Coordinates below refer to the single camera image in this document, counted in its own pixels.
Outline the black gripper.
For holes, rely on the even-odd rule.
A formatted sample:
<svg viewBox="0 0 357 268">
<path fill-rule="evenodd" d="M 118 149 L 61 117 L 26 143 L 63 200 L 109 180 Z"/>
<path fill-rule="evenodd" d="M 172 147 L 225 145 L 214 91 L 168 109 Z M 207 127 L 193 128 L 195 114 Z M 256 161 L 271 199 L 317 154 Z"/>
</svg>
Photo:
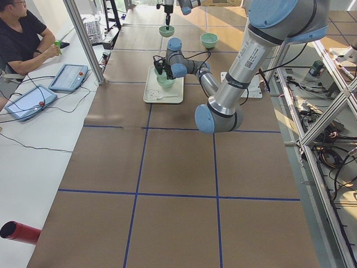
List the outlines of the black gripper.
<svg viewBox="0 0 357 268">
<path fill-rule="evenodd" d="M 171 70 L 171 65 L 167 63 L 167 60 L 163 60 L 162 68 L 166 73 L 166 79 L 167 80 L 174 80 L 175 79 L 175 76 L 173 75 L 172 70 Z"/>
<path fill-rule="evenodd" d="M 166 14 L 165 25 L 166 30 L 170 29 L 170 15 L 173 13 L 173 4 L 174 0 L 161 0 L 157 1 L 156 8 L 160 9 L 160 7 L 164 8 L 164 13 Z"/>
</svg>

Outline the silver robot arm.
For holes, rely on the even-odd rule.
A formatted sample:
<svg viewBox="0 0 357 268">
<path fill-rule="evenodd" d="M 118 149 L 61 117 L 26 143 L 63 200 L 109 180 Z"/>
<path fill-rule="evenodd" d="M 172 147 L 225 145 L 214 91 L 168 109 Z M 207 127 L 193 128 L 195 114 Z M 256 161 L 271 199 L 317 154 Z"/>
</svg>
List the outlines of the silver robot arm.
<svg viewBox="0 0 357 268">
<path fill-rule="evenodd" d="M 201 1 L 200 0 L 163 0 L 163 1 L 158 1 L 156 4 L 156 8 L 160 9 L 162 6 L 164 9 L 164 13 L 166 14 L 165 17 L 165 28 L 169 30 L 170 28 L 170 21 L 171 21 L 171 15 L 173 14 L 173 6 L 174 3 L 177 2 L 178 5 L 181 8 L 181 12 L 183 15 L 188 15 L 191 13 L 192 9 L 195 7 L 201 6 Z"/>
<path fill-rule="evenodd" d="M 168 77 L 195 75 L 209 95 L 208 101 L 196 108 L 197 128 L 208 134 L 236 130 L 243 121 L 238 100 L 271 50 L 323 38 L 329 10 L 330 1 L 251 1 L 242 46 L 221 83 L 207 63 L 183 56 L 180 39 L 169 39 L 163 61 Z"/>
</svg>

